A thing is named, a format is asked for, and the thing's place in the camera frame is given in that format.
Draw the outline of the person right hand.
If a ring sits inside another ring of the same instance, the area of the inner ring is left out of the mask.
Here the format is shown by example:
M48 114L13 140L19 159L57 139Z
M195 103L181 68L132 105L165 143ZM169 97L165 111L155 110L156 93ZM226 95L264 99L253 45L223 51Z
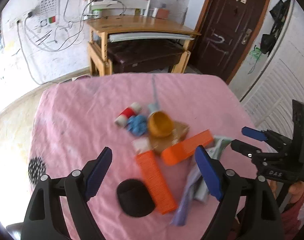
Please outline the person right hand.
M277 198L276 193L277 193L277 182L270 180L269 181L269 186L271 188L271 191L273 193L273 196ZM304 182L302 181L297 181L296 183L292 184L289 189L288 189L288 194L290 194L289 201L286 205L287 209L289 209L291 206L293 206L295 203L297 203L300 198L304 194Z

